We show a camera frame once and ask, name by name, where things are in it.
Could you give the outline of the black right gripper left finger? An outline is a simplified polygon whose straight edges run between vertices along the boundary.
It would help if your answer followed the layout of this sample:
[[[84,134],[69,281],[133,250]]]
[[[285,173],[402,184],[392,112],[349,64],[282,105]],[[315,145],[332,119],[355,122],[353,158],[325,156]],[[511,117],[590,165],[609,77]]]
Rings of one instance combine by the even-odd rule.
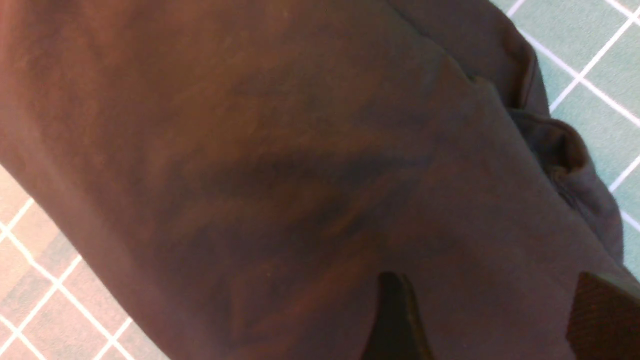
[[[406,275],[378,276],[375,319],[362,360],[433,360],[418,300]]]

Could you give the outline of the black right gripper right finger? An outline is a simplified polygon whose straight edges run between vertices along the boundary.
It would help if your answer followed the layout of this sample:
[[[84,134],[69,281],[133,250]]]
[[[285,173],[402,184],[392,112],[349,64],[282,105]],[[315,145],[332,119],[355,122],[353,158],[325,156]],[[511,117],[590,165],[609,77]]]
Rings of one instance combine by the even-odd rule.
[[[582,272],[574,292],[566,339],[577,360],[638,360],[639,284]]]

